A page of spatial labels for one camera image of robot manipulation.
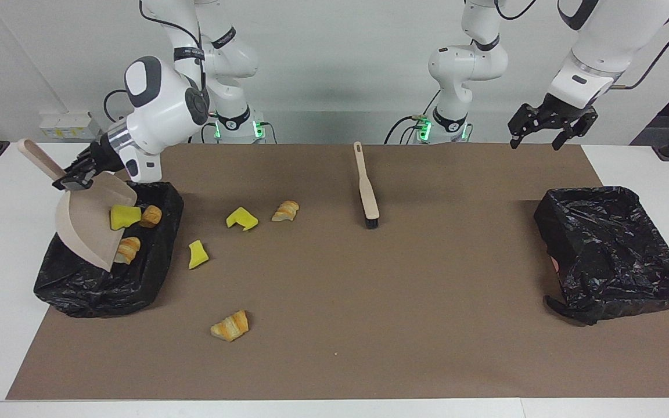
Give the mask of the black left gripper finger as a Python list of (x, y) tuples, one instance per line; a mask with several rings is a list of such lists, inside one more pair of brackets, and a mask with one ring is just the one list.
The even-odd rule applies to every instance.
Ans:
[(544, 129), (544, 123), (539, 119), (539, 110), (528, 103), (523, 103), (508, 122), (510, 132), (510, 148), (516, 150), (523, 139)]
[(561, 130), (557, 134), (555, 140), (552, 141), (552, 148), (555, 151), (560, 150), (565, 143), (575, 137), (583, 137), (587, 134), (589, 129), (598, 118), (598, 112), (595, 110), (588, 110), (582, 114), (575, 122), (563, 119)]

